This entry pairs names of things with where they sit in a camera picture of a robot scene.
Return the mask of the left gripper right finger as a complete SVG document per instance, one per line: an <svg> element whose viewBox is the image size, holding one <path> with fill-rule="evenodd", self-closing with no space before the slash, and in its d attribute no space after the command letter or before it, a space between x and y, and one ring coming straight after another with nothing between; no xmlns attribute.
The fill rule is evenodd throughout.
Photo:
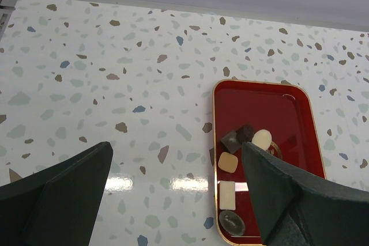
<svg viewBox="0 0 369 246"><path fill-rule="evenodd" d="M321 178L251 142L242 164L264 245L368 245L368 192Z"/></svg>

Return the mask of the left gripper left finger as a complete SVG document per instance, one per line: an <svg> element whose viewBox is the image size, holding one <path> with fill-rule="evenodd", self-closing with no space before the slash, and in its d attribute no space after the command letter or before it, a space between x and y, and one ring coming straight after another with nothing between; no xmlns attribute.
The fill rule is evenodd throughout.
<svg viewBox="0 0 369 246"><path fill-rule="evenodd" d="M88 245L112 157L100 142L1 186L1 245Z"/></svg>

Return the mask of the dark oval chocolate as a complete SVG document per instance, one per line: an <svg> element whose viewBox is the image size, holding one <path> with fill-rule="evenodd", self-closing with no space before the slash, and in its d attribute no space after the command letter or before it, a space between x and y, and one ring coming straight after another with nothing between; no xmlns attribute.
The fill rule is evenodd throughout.
<svg viewBox="0 0 369 246"><path fill-rule="evenodd" d="M223 210L219 214L220 224L231 236L242 236L246 231L243 220L231 210Z"/></svg>

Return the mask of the white rectangular chocolate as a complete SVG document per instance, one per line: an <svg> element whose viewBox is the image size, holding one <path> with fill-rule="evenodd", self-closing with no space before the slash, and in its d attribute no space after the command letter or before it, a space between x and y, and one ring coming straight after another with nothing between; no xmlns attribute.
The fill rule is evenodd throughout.
<svg viewBox="0 0 369 246"><path fill-rule="evenodd" d="M220 181L219 208L221 210L232 210L232 211L236 209L234 181Z"/></svg>

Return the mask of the white oval chocolate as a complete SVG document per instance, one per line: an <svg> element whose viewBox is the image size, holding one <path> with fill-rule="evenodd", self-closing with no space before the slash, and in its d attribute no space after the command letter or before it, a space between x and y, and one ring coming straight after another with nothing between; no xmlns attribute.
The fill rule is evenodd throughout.
<svg viewBox="0 0 369 246"><path fill-rule="evenodd" d="M257 147L267 150L272 143L272 135L270 131L262 129L254 134L251 142Z"/></svg>

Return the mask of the tan square chocolate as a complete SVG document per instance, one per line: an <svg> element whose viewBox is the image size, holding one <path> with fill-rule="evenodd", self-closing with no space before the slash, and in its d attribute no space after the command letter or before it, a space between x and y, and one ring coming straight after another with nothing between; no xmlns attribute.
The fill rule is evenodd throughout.
<svg viewBox="0 0 369 246"><path fill-rule="evenodd" d="M234 173L238 167L238 158L233 154L222 152L217 165L227 173Z"/></svg>

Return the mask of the dark round chocolate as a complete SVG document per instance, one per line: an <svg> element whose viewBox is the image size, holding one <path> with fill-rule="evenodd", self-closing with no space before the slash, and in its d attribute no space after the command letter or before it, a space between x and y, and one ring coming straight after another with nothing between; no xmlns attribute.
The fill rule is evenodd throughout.
<svg viewBox="0 0 369 246"><path fill-rule="evenodd" d="M250 124L245 124L236 131L236 139L242 144L244 142L251 142L254 136L254 128Z"/></svg>

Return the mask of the dark brown square chocolate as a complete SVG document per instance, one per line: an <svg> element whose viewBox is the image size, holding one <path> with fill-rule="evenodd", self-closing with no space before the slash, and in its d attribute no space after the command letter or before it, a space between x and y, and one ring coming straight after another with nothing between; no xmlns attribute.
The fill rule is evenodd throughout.
<svg viewBox="0 0 369 246"><path fill-rule="evenodd" d="M236 136L236 131L232 130L226 136L220 139L220 142L230 154L236 153L242 147Z"/></svg>

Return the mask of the red rectangular tray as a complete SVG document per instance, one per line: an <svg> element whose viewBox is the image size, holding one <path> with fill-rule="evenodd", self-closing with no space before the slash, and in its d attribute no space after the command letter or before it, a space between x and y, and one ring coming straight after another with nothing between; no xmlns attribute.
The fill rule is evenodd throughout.
<svg viewBox="0 0 369 246"><path fill-rule="evenodd" d="M241 80L221 80L212 93L214 141L214 201L219 215L220 182L235 183L235 213L246 226L244 235L230 235L216 221L223 240L231 245L261 245L257 222L247 190L242 163L233 173L219 167L221 154L226 152L221 139L245 124L255 131L266 129L272 135L272 155L325 178L326 173L319 147L310 100L301 88L291 84L274 84Z"/></svg>

